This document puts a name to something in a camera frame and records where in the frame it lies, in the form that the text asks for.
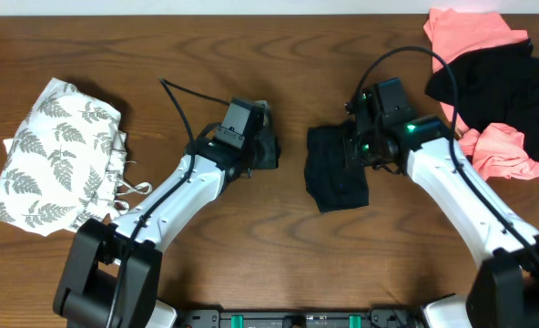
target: wood grain surface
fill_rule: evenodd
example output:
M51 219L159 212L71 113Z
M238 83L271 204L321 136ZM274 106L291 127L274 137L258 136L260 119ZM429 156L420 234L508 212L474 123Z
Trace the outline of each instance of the wood grain surface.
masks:
M539 15L509 15L539 56ZM425 15L0 17L0 172L11 138L51 77L111 102L129 133L126 179L157 186L188 142L158 77L215 97L267 99L280 168L255 171L200 211L165 254L159 297L227 309L367 308L467 293L475 267L432 199L369 170L369 207L320 215L306 193L308 127L342 122L364 69L398 46L430 46ZM431 59L400 54L369 83L400 76L422 114ZM226 109L178 94L193 130ZM490 179L539 229L539 179ZM126 196L131 205L140 196ZM51 303L73 234L43 238L0 222L0 327L62 327Z

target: fern print bag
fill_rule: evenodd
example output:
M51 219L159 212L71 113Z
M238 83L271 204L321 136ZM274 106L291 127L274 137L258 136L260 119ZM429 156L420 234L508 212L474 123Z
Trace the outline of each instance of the fern print bag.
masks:
M15 134L0 220L48 235L69 228L107 172L120 113L53 78Z

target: white fabric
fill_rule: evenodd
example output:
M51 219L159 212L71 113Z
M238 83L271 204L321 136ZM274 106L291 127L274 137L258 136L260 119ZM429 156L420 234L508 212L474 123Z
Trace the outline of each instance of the white fabric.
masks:
M79 215L105 215L126 160L123 139L115 138L119 120L107 103L53 78L9 149L0 220L46 236L76 229Z

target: black fabric pile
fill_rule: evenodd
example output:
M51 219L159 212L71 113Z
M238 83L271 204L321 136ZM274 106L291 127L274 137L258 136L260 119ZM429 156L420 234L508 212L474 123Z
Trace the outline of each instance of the black fabric pile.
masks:
M459 112L469 128L482 132L505 123L524 133L524 150L539 162L539 58L530 40L472 51L450 63L460 97ZM445 69L437 71L425 93L453 105Z
M364 168L345 168L345 129L342 125L308 130L306 191L316 200L322 213L369 205Z

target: pile of clothes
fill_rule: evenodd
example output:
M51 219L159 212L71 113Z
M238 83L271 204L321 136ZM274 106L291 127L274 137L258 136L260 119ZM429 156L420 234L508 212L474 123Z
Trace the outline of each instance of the pile of clothes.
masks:
M528 33L497 13L432 9L423 27L455 75L460 145L484 179L539 177L539 58ZM453 116L452 86L434 59L425 92Z

